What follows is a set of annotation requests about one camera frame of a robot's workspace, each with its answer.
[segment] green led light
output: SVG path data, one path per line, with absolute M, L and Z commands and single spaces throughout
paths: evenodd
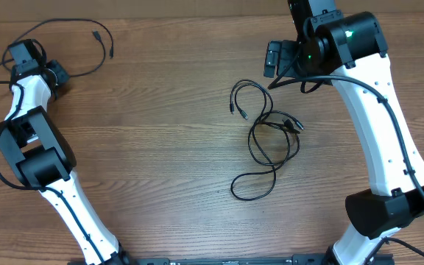
M 353 36 L 354 31 L 347 30 L 344 33 L 346 34 L 346 37 L 349 38 L 349 37 Z

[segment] tangled cable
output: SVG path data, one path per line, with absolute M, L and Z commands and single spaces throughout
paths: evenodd
M 275 184 L 276 184 L 276 179 L 277 179 L 276 171 L 279 170 L 280 168 L 282 168 L 287 161 L 291 160 L 299 152 L 299 150 L 300 150 L 300 139 L 299 139 L 300 131 L 296 130 L 294 128 L 294 125 L 292 124 L 291 120 L 295 123 L 295 125 L 299 129 L 304 130 L 304 127 L 300 123 L 300 121 L 298 121 L 292 115 L 290 115 L 288 113 L 284 113 L 284 112 L 279 111 L 279 110 L 273 110 L 274 102 L 272 101 L 272 97 L 269 94 L 269 92 L 263 86 L 258 84 L 257 82 L 249 80 L 249 79 L 243 79 L 243 80 L 238 81 L 232 88 L 232 91 L 230 93 L 230 112 L 232 114 L 234 114 L 235 106 L 236 106 L 236 108 L 240 112 L 241 116 L 243 116 L 243 118 L 246 119 L 246 120 L 248 119 L 247 113 L 245 113 L 244 110 L 240 108 L 240 106 L 239 106 L 239 104 L 236 100 L 238 92 L 242 88 L 246 88 L 248 86 L 252 86 L 252 87 L 259 89 L 261 91 L 261 93 L 263 93 L 263 97 L 264 97 L 263 110 L 261 111 L 261 114 L 256 118 L 255 122 L 253 123 L 253 125 L 250 128 L 250 131 L 248 132 L 248 149 L 250 150 L 250 154 L 253 157 L 253 159 L 256 161 L 256 163 L 258 163 L 262 166 L 270 166 L 271 170 L 265 171 L 265 172 L 251 172 L 251 173 L 240 174 L 239 176 L 235 177 L 235 179 L 233 179 L 233 181 L 230 185 L 230 191 L 232 192 L 232 195 L 236 199 L 243 200 L 243 201 L 257 200 L 257 199 L 263 198 L 263 197 L 267 196 L 268 194 L 270 194 L 272 189 L 275 187 Z M 270 109 L 268 111 L 266 111 L 266 107 L 267 107 L 267 104 L 268 104 L 268 98 L 269 98 L 269 102 L 270 102 Z M 286 118 L 283 120 L 283 124 L 266 121 L 271 114 L 280 114 L 280 115 L 285 116 Z M 260 124 L 269 126 L 269 127 L 276 129 L 276 130 L 281 130 L 284 133 L 284 135 L 286 136 L 286 141 L 287 141 L 287 153 L 286 153 L 286 157 L 284 159 L 282 159 L 278 162 L 272 162 L 271 159 L 269 158 L 269 156 L 263 150 L 263 148 L 261 148 L 260 144 L 258 143 L 258 140 L 256 139 L 256 135 L 255 135 L 255 128 Z M 291 141 L 290 141 L 290 138 L 289 138 L 289 134 L 293 135 L 294 138 L 295 138 L 295 141 L 297 142 L 297 148 L 293 153 L 291 152 L 292 144 L 291 144 Z M 251 148 L 251 137 L 253 138 L 253 141 L 255 142 L 255 145 L 257 146 L 257 148 L 259 149 L 261 154 L 266 158 L 267 162 L 263 162 L 263 161 L 257 159 L 255 154 L 253 153 L 253 150 Z M 233 190 L 233 186 L 234 186 L 235 182 L 240 177 L 250 176 L 250 175 L 263 175 L 263 174 L 268 174 L 268 173 L 273 173 L 272 186 L 266 193 L 264 193 L 260 196 L 253 197 L 253 198 L 243 198 L 243 197 L 238 196 L 235 193 L 235 191 Z

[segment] robotic arm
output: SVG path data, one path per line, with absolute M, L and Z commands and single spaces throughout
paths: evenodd
M 298 32 L 297 41 L 269 43 L 264 75 L 274 77 L 276 68 L 278 78 L 270 89 L 280 86 L 277 81 L 282 77 L 295 78 L 283 82 L 287 84 L 330 75 L 324 82 L 335 86 L 342 96 L 364 150 L 370 189 L 347 197 L 351 225 L 329 248 L 323 264 L 364 264 L 381 240 L 424 214 L 424 161 L 395 95 L 388 48 L 377 19 L 370 13 L 344 18 L 332 0 L 288 0 L 288 4 Z M 381 103 L 391 107 L 395 121 Z M 395 122 L 400 128 L 401 142 Z M 422 186 L 422 191 L 416 189 L 415 182 Z
M 51 95 L 69 75 L 58 62 L 46 63 L 45 51 L 40 54 L 34 43 L 23 40 L 9 46 L 15 61 L 11 80 L 24 91 L 12 86 L 13 105 L 6 119 L 16 111 L 17 115 L 7 127 L 0 123 L 0 150 L 18 180 L 38 189 L 54 206 L 78 241 L 86 264 L 133 264 L 84 195 L 74 153 L 46 113 Z M 37 140 L 40 145 L 21 151 Z
M 274 77 L 275 71 L 278 75 L 269 88 L 293 82 L 334 85 L 354 121 L 369 170 L 370 189 L 347 197 L 351 225 L 326 254 L 232 261 L 131 259 L 83 194 L 74 153 L 46 113 L 49 98 L 69 75 L 57 61 L 46 62 L 36 40 L 9 46 L 15 61 L 14 99 L 6 121 L 0 123 L 0 150 L 23 187 L 39 190 L 61 215 L 86 264 L 394 264 L 391 256 L 372 258 L 372 254 L 386 237 L 424 214 L 424 161 L 395 95 L 381 27 L 370 13 L 345 18 L 333 0 L 288 0 L 288 4 L 298 38 L 269 43 L 264 75 Z M 282 77 L 294 79 L 280 84 Z M 21 151 L 37 141 L 38 146 Z

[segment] wooden surface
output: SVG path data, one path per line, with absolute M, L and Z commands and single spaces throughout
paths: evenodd
M 424 0 L 335 0 L 344 13 L 424 12 Z M 0 22 L 48 18 L 288 15 L 286 0 L 0 0 Z
M 379 14 L 392 74 L 411 134 L 424 158 L 424 13 Z M 103 21 L 116 56 L 72 79 L 49 115 L 73 148 L 82 186 L 101 220 L 135 257 L 229 258 L 324 252 L 348 225 L 345 197 L 368 188 L 353 123 L 334 88 L 303 95 L 298 85 L 272 91 L 275 108 L 301 120 L 299 155 L 278 172 L 275 190 L 256 202 L 235 200 L 231 180 L 263 170 L 250 157 L 251 122 L 230 115 L 233 84 L 262 84 L 269 40 L 295 39 L 288 16 Z M 4 47 L 33 23 L 0 24 Z M 31 34 L 74 74 L 99 62 L 90 24 L 49 24 Z M 102 32 L 107 43 L 107 36 Z M 0 69 L 0 80 L 9 74 Z M 0 121 L 11 95 L 0 86 Z M 239 99 L 250 117 L 259 92 Z M 260 129 L 277 158 L 283 136 Z M 0 156 L 3 172 L 10 175 Z M 238 185 L 260 194 L 272 177 Z M 424 250 L 424 217 L 397 234 Z M 401 264 L 424 264 L 391 245 Z M 40 194 L 0 182 L 0 264 L 65 264 L 82 254 Z

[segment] wood grain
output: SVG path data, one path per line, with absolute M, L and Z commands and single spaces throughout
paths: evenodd
M 335 0 L 344 13 L 424 12 L 424 0 Z M 289 15 L 286 0 L 0 0 L 0 22 L 49 18 L 182 18 Z
M 389 43 L 397 95 L 424 158 L 424 13 L 379 14 Z M 278 173 L 275 190 L 256 202 L 229 192 L 237 175 L 262 170 L 247 151 L 250 122 L 232 116 L 233 84 L 263 78 L 268 41 L 295 39 L 288 16 L 103 21 L 115 57 L 88 77 L 72 79 L 49 114 L 78 161 L 82 186 L 106 226 L 135 256 L 230 258 L 323 252 L 348 225 L 344 200 L 368 188 L 352 121 L 335 89 L 302 95 L 272 92 L 275 107 L 306 130 L 300 154 Z M 0 24 L 4 47 L 33 23 Z M 48 24 L 30 35 L 70 73 L 94 67 L 100 47 L 84 23 Z M 104 32 L 103 40 L 108 38 Z M 0 80 L 9 74 L 0 69 Z M 0 121 L 11 102 L 0 87 Z M 262 101 L 246 90 L 250 117 Z M 283 136 L 259 131 L 272 157 Z M 10 171 L 0 156 L 2 171 Z M 239 185 L 260 194 L 271 176 Z M 424 250 L 424 217 L 397 237 Z M 391 245 L 400 264 L 424 264 Z M 0 182 L 0 264 L 65 264 L 81 252 L 60 217 L 37 192 Z

